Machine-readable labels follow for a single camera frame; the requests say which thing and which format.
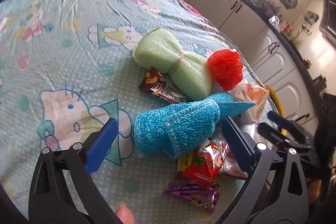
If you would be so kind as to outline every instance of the silver screw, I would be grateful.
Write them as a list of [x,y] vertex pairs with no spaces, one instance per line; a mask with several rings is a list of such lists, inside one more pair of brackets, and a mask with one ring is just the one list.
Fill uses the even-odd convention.
[[296,150],[294,148],[290,148],[289,150],[289,153],[291,153],[292,155],[295,155],[296,154]]
[[258,144],[257,144],[257,147],[258,147],[260,150],[266,150],[266,148],[267,148],[266,144],[264,144],[264,143],[258,143]]
[[82,148],[82,143],[75,143],[73,146],[72,146],[73,149],[75,150],[79,150]]
[[45,147],[42,149],[42,154],[47,154],[50,152],[50,148],[49,147]]

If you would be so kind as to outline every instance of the purple candy wrapper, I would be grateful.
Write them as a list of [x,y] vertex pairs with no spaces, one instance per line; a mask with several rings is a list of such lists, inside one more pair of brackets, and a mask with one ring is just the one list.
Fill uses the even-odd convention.
[[204,187],[199,184],[185,184],[169,188],[167,194],[180,196],[197,207],[203,207],[210,213],[214,213],[219,199],[218,184]]

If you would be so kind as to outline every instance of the countertop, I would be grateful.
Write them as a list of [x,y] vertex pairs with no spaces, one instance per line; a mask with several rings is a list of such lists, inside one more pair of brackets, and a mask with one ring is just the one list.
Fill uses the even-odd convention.
[[300,75],[307,87],[312,105],[315,110],[315,114],[318,117],[319,121],[323,120],[323,109],[322,109],[322,99],[320,98],[319,94],[315,90],[314,82],[310,77],[310,74],[305,69],[304,64],[302,63],[302,57],[298,52],[297,48],[295,47],[294,43],[289,40],[288,38],[281,35],[275,27],[268,21],[268,17],[262,13],[259,8],[257,8],[250,0],[241,0],[244,4],[246,4],[251,10],[253,10],[265,23],[266,25],[273,31],[273,33],[277,36],[280,42],[284,45],[287,52],[292,57],[293,61],[295,62]]

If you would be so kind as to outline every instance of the green towel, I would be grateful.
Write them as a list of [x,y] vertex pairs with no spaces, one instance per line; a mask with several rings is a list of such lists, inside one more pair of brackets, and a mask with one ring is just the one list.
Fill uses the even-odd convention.
[[195,52],[183,51],[178,40],[164,29],[147,33],[133,51],[142,67],[168,73],[189,98],[199,101],[209,96],[212,77],[207,60]]

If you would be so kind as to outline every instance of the blue towel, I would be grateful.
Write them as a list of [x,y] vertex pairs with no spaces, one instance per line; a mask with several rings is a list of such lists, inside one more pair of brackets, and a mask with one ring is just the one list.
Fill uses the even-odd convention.
[[146,111],[135,120],[136,147],[146,155],[162,149],[177,159],[209,138],[220,119],[235,117],[254,105],[236,102],[229,92],[220,92],[202,101]]

